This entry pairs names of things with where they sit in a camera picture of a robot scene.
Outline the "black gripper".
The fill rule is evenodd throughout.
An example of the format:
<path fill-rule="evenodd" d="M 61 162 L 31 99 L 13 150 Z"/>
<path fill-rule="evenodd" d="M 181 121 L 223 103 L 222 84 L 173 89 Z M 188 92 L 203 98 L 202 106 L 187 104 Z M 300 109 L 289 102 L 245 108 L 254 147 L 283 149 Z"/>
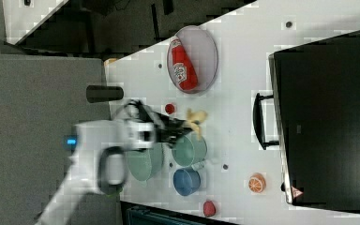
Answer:
<path fill-rule="evenodd" d="M 176 143 L 187 135 L 186 132 L 170 133 L 167 128 L 190 128 L 186 120 L 181 120 L 172 116 L 160 114 L 152 110 L 151 107 L 138 102 L 139 118 L 147 123 L 152 123 L 156 132 L 156 142 L 166 143 L 173 148 Z"/>

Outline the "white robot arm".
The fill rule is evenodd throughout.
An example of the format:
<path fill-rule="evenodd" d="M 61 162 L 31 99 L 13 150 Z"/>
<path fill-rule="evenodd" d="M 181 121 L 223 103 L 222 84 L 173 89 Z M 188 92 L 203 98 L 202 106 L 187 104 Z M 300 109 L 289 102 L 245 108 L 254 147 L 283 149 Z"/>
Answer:
<path fill-rule="evenodd" d="M 128 178 L 126 152 L 148 150 L 156 143 L 175 145 L 192 131 L 185 120 L 156 112 L 138 99 L 128 101 L 122 109 L 129 106 L 138 111 L 135 116 L 75 126 L 71 165 L 35 225 L 67 225 L 85 195 L 110 195 L 124 186 Z"/>

